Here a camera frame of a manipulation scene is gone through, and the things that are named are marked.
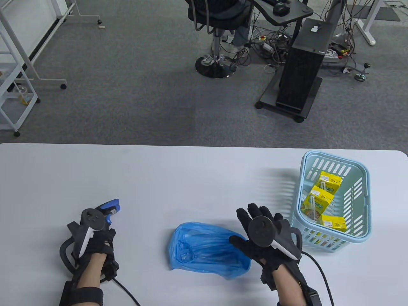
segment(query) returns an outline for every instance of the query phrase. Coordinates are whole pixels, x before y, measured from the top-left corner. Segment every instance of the black desk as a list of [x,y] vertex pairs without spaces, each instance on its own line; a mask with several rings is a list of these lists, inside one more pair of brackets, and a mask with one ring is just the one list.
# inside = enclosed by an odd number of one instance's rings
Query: black desk
[[290,12],[286,16],[277,16],[273,14],[273,6],[262,0],[249,0],[274,26],[286,25],[290,22],[309,17],[313,14],[313,10],[307,5],[298,0],[288,0],[287,5],[290,7]]

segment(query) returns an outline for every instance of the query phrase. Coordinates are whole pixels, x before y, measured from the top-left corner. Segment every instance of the person's leg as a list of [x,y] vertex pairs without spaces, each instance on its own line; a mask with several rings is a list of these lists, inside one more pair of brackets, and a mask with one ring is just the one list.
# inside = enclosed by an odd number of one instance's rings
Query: person's leg
[[239,27],[235,30],[232,44],[236,47],[241,47],[248,42],[249,27]]
[[[246,0],[239,0],[235,5],[233,5],[231,8],[227,9],[226,11],[220,12],[220,13],[210,13],[210,17],[215,18],[215,19],[232,19],[235,16],[239,15],[243,10],[245,10],[248,6],[250,6],[251,3]],[[248,42],[248,35],[249,35],[249,26],[248,28],[246,27],[239,27],[234,34],[234,39],[232,40],[232,44],[236,47],[241,47],[245,43]]]

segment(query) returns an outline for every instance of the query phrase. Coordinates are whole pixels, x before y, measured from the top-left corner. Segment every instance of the plastic basket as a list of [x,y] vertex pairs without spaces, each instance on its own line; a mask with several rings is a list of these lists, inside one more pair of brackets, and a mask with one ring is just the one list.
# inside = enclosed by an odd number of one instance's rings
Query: plastic basket
[[[314,223],[300,211],[302,202],[321,171],[343,177],[334,201],[324,215],[344,217],[347,224],[345,233]],[[299,192],[291,224],[300,229],[305,245],[328,252],[338,251],[349,243],[365,242],[371,234],[370,179],[367,168],[359,162],[319,151],[306,153],[302,158]]]

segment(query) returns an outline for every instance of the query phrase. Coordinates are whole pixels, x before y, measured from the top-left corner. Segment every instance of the black glove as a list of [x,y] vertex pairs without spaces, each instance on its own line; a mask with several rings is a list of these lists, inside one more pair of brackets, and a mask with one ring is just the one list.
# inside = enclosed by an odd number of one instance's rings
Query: black glove
[[115,235],[116,231],[113,228],[108,231],[102,230],[93,232],[93,238],[89,239],[85,253],[78,260],[79,267],[87,266],[92,254],[106,254],[101,273],[101,275],[105,275],[105,278],[102,279],[101,282],[105,280],[110,281],[116,277],[116,271],[119,269],[119,264],[115,261],[115,255],[113,253],[113,238]]
[[[286,225],[286,222],[288,223],[287,225],[289,225],[289,221],[284,219],[280,213],[277,213],[274,217],[272,217],[271,212],[265,206],[261,206],[258,208],[258,206],[253,203],[248,204],[248,212],[250,213],[252,218],[261,215],[269,218],[278,230],[282,228],[282,224]],[[241,222],[246,234],[248,235],[248,225],[252,221],[252,218],[249,217],[248,213],[243,208],[237,209],[237,217]],[[241,237],[231,236],[229,242],[237,249],[240,249],[246,256],[259,263],[262,266],[262,274],[271,274],[272,271],[278,269],[281,264],[294,262],[294,260],[284,255],[284,253],[282,253],[281,251],[274,249],[271,246],[262,248],[260,246],[257,246],[250,239],[246,241]]]

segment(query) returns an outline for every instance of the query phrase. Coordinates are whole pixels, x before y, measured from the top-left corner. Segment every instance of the blue handheld scanner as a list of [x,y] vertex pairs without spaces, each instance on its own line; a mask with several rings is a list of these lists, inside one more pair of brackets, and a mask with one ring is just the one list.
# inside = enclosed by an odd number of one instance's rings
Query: blue handheld scanner
[[104,214],[104,216],[106,217],[106,222],[112,224],[111,215],[114,215],[118,211],[120,211],[119,199],[114,199],[109,202],[106,202],[98,206],[96,209]]

